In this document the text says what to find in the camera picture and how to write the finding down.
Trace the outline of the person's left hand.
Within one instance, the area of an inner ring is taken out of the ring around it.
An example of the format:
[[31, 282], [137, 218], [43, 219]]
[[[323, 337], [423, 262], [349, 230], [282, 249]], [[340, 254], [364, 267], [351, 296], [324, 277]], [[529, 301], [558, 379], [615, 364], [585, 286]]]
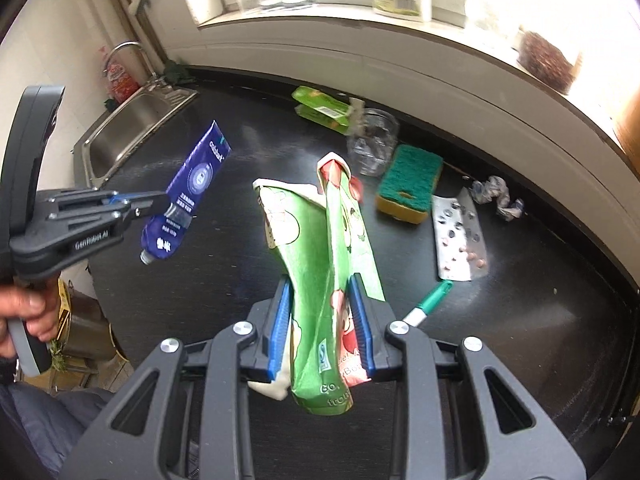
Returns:
[[43, 289], [33, 290], [18, 285], [2, 284], [0, 290], [1, 357], [16, 356], [13, 340], [9, 334], [9, 318], [21, 318], [27, 331], [40, 341], [48, 342], [58, 333], [58, 276], [46, 281]]

